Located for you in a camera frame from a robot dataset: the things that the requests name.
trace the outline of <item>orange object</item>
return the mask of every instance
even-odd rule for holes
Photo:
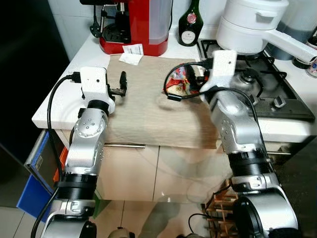
[[[68,155],[68,150],[66,149],[66,147],[64,147],[64,149],[62,150],[59,160],[61,162],[61,168],[62,170],[64,170],[65,168],[65,163],[66,163],[66,159],[67,159],[67,155]],[[58,175],[58,169],[56,169],[55,175],[53,177],[53,181],[57,182],[59,180],[59,175]]]

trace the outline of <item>white paper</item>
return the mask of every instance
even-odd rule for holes
[[[135,44],[130,46],[122,46],[125,53],[144,55],[142,44]]]
[[[142,56],[143,55],[123,53],[119,61],[131,64],[131,65],[138,65]]]

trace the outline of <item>beige cloth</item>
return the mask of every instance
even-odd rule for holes
[[[200,98],[175,102],[162,92],[169,71],[192,59],[143,56],[138,66],[111,56],[107,79],[119,87],[122,71],[127,75],[126,97],[116,96],[116,108],[109,118],[107,141],[144,143],[189,148],[215,148],[217,130]]]

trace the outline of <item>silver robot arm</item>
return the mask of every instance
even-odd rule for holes
[[[235,61],[234,51],[215,52],[211,78],[201,91],[213,86],[228,87]],[[239,196],[234,216],[240,236],[297,237],[293,236],[299,235],[296,215],[272,169],[259,125],[249,117],[247,106],[230,91],[217,92],[212,98],[206,94],[202,100],[209,106],[233,171],[232,188]]]
[[[57,183],[58,193],[52,202],[41,238],[96,238],[97,227],[89,221],[93,215],[93,199],[103,160],[108,116],[114,112],[113,95],[125,96],[125,72],[120,89],[110,89],[106,69],[83,67],[80,70],[86,107],[74,126],[73,141],[67,154],[63,179]],[[118,229],[111,237],[130,238],[133,234]]]

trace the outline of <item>bottle label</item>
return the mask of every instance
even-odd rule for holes
[[[187,21],[189,24],[195,23],[196,19],[197,19],[197,17],[196,17],[196,14],[194,14],[194,13],[190,13],[187,15]]]
[[[185,43],[185,44],[190,44],[194,41],[195,39],[195,33],[192,32],[192,31],[184,31],[182,33],[182,41]]]

